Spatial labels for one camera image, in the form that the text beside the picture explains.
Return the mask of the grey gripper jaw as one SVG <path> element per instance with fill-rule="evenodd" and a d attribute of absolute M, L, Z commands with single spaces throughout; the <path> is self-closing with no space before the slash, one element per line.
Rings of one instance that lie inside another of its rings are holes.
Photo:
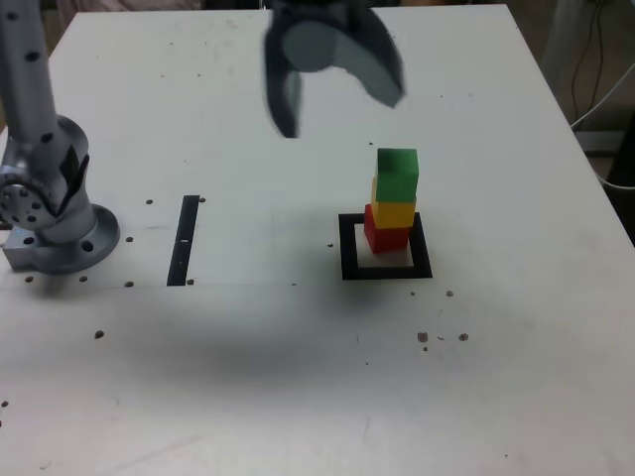
<path fill-rule="evenodd" d="M 405 95 L 403 62 L 379 17 L 366 7 L 292 7 L 282 49 L 300 73 L 338 67 L 376 101 L 395 107 Z"/>

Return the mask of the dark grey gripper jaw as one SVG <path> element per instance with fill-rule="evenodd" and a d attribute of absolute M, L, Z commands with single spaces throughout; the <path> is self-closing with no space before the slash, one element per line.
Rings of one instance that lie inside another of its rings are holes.
<path fill-rule="evenodd" d="M 265 92 L 270 116 L 285 138 L 298 138 L 301 76 L 283 45 L 294 24 L 290 9 L 273 9 L 264 38 Z"/>

